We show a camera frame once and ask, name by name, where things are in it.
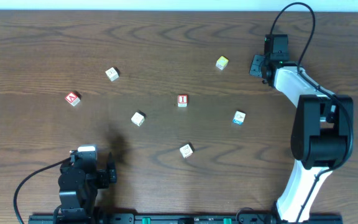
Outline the red letter I block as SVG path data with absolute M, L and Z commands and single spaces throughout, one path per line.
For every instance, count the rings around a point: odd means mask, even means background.
M 178 95 L 177 105 L 178 107 L 187 107 L 188 95 Z

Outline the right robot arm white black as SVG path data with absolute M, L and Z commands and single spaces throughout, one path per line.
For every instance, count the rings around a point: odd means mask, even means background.
M 288 36 L 267 34 L 264 52 L 255 55 L 250 75 L 283 93 L 296 108 L 290 149 L 295 163 L 269 223 L 328 223 L 310 208 L 324 181 L 350 157 L 353 100 L 323 88 L 289 58 Z

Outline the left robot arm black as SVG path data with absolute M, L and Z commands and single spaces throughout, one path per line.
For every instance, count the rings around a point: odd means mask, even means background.
M 99 189 L 107 189 L 117 182 L 116 166 L 108 154 L 106 167 L 97 168 L 97 153 L 71 151 L 69 159 L 60 167 L 61 215 L 54 223 L 99 223 L 99 208 L 95 207 Z

